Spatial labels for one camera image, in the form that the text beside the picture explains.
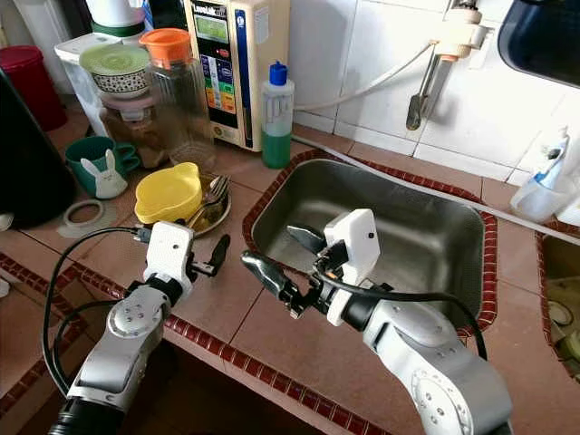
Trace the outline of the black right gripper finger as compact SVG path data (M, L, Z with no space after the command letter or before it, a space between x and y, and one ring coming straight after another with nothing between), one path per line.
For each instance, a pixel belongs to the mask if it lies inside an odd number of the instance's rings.
M292 237L297 243L301 244L303 248L318 256L328 247L326 237L319 229L311 227L299 227L299 225L287 225L285 228L287 235Z
M245 269L258 279L265 290L276 295L278 301L290 305L301 298L298 286L286 276L285 270L275 264L272 258L262 256L255 250L244 250L241 253L241 262Z

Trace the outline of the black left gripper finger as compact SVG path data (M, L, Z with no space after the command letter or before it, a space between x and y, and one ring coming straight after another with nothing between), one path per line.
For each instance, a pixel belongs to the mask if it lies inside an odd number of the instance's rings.
M215 244L215 248L212 250L210 260L207 261L208 276L216 276L216 274L220 272L221 266L225 261L227 261L229 243L231 243L231 237L229 235L223 235Z

